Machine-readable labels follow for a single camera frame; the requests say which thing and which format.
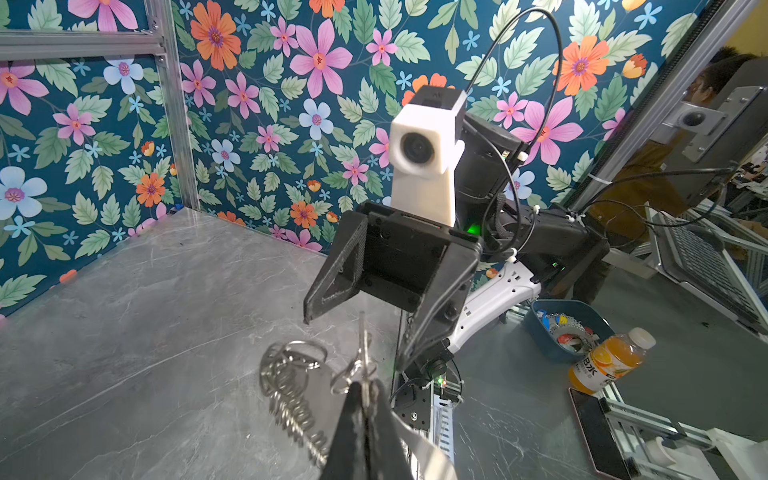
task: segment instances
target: blue basket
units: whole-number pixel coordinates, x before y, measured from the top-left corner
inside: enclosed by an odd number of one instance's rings
[[[525,314],[523,327],[531,334],[544,355],[553,362],[576,363],[585,354],[568,352],[553,339],[547,329],[536,316],[536,312],[544,310],[547,313],[564,313],[572,316],[582,326],[588,326],[600,337],[600,342],[615,334],[608,322],[599,313],[584,302],[578,300],[537,300]]]

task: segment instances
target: white bottle cap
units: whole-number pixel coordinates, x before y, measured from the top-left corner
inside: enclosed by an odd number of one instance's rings
[[[629,331],[629,338],[642,349],[650,349],[656,345],[656,339],[653,335],[640,327],[634,327]]]

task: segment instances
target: orange juice bottle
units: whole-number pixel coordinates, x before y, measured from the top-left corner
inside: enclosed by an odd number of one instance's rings
[[[654,345],[656,339],[641,328],[617,333],[576,362],[568,378],[576,390],[591,395],[640,366]]]

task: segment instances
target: camera lens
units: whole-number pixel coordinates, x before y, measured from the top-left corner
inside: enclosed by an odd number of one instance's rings
[[[432,158],[434,150],[427,137],[410,133],[402,138],[402,152],[414,164],[425,164]]]

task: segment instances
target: flower center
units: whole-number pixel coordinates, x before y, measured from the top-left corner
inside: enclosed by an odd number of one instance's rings
[[[326,56],[319,51],[312,57],[315,61],[315,68],[323,70],[326,67]]]
[[[26,195],[21,188],[9,188],[5,191],[5,199],[13,203],[24,200],[24,197]]]
[[[576,75],[582,75],[587,70],[587,67],[589,67],[589,60],[582,58],[574,65],[574,73]]]
[[[541,135],[539,135],[538,139],[536,140],[538,143],[541,143],[549,138],[549,132],[552,129],[550,127],[544,127],[544,130],[541,131]]]
[[[0,77],[0,81],[2,81],[3,85],[5,85],[6,87],[13,88],[18,83],[18,77],[9,71],[4,73],[2,77]]]
[[[223,44],[221,39],[221,32],[214,27],[211,27],[208,31],[208,40],[210,40],[210,43],[214,44],[214,47],[221,47]]]

